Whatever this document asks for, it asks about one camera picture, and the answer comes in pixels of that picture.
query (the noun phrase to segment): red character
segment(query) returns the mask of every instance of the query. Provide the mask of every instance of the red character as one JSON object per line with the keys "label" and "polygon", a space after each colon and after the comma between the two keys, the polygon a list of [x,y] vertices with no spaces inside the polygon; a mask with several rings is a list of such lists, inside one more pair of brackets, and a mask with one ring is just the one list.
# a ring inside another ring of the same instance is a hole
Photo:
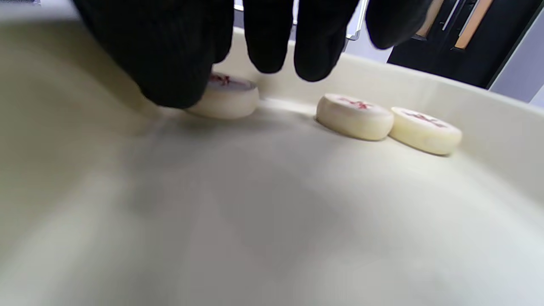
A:
{"label": "red character", "polygon": [[406,113],[406,112],[404,112],[404,113],[405,113],[406,115],[408,115],[408,116],[417,118],[417,119],[422,120],[422,121],[429,122],[429,123],[431,123],[431,124],[434,124],[434,125],[437,126],[437,127],[447,127],[446,125],[441,124],[438,120],[427,118],[427,117],[424,116],[423,114],[411,114],[411,113]]}
{"label": "red character", "polygon": [[366,104],[364,102],[352,101],[352,100],[346,99],[344,97],[340,98],[339,100],[349,102],[351,105],[355,105],[358,109],[368,109],[370,107],[369,104]]}
{"label": "red character", "polygon": [[210,80],[210,82],[221,83],[221,86],[228,86],[230,83],[245,85],[244,83],[241,83],[241,82],[232,81],[231,77],[228,76],[228,75],[220,76],[220,75],[216,75],[216,74],[211,74],[209,76],[209,80]]}

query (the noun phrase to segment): white tray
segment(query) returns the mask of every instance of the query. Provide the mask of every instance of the white tray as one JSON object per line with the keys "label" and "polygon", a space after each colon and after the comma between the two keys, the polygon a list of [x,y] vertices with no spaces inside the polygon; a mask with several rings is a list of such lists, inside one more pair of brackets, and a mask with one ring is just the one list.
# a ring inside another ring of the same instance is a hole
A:
{"label": "white tray", "polygon": [[[0,305],[543,305],[544,114],[344,56],[251,66],[240,121],[158,110],[75,21],[0,26]],[[313,121],[325,92],[464,131],[437,157]]]}

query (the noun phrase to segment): black glove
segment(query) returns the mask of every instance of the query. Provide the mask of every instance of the black glove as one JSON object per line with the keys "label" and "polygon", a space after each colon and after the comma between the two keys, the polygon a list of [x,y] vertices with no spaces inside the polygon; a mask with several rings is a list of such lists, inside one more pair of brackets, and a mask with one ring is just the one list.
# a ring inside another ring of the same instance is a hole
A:
{"label": "black glove", "polygon": [[[224,60],[231,46],[233,0],[73,1],[96,40],[161,106],[188,108],[198,102],[213,63]],[[411,37],[430,1],[370,0],[373,43],[387,48]],[[319,81],[332,71],[357,3],[300,0],[294,60],[301,78]],[[292,10],[293,0],[244,0],[248,53],[259,71],[282,68]]]}

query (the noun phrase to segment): wall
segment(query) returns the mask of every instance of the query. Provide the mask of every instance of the wall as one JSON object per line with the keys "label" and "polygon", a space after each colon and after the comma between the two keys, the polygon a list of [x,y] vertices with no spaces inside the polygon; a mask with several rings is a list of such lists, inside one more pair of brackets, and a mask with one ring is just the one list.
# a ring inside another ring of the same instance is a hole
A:
{"label": "wall", "polygon": [[541,12],[490,90],[524,102],[531,102],[544,85],[543,54],[544,15]]}

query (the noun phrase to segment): finger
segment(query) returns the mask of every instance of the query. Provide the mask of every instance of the finger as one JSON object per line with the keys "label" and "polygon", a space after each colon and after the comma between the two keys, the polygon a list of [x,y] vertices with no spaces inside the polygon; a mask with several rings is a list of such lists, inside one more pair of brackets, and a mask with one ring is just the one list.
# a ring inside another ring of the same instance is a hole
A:
{"label": "finger", "polygon": [[244,0],[248,54],[262,73],[281,70],[293,25],[293,0]]}
{"label": "finger", "polygon": [[432,0],[370,0],[366,12],[368,34],[379,49],[412,37],[423,25]]}
{"label": "finger", "polygon": [[310,82],[327,77],[340,58],[358,0],[300,0],[295,70]]}
{"label": "finger", "polygon": [[103,48],[148,99],[188,108],[202,97],[216,59],[204,1],[74,3]]}
{"label": "finger", "polygon": [[209,22],[212,27],[215,50],[214,63],[223,61],[232,44],[232,28],[234,25],[234,0],[211,0]]}

